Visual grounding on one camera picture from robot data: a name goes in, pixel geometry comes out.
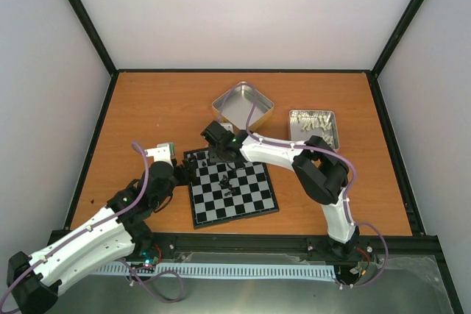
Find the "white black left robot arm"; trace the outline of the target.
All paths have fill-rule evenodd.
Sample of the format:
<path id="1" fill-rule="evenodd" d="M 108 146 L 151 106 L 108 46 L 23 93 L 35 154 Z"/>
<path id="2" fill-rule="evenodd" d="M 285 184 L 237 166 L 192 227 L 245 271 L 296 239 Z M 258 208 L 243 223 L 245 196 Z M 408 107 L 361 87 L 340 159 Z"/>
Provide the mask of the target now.
<path id="1" fill-rule="evenodd" d="M 72 285 L 101 266 L 153 248 L 145 220 L 157 213 L 178 186 L 196 178 L 195 158 L 154 161 L 140 179 L 120 190 L 91 219 L 32 254 L 8 261 L 7 286 L 20 313 L 45 313 Z"/>

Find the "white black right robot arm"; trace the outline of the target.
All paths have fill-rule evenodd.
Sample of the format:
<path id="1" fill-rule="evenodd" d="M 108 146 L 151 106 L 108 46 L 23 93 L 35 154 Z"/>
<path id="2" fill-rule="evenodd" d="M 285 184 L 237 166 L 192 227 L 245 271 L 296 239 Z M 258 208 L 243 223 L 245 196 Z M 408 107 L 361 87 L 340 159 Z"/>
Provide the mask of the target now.
<path id="1" fill-rule="evenodd" d="M 307 141 L 268 138 L 249 130 L 235 134 L 218 121 L 201 133 L 223 162 L 266 163 L 293 171 L 305 194 L 321 205 L 331 240 L 347 244 L 358 232 L 348 196 L 354 171 L 350 161 L 338 155 L 318 136 Z"/>

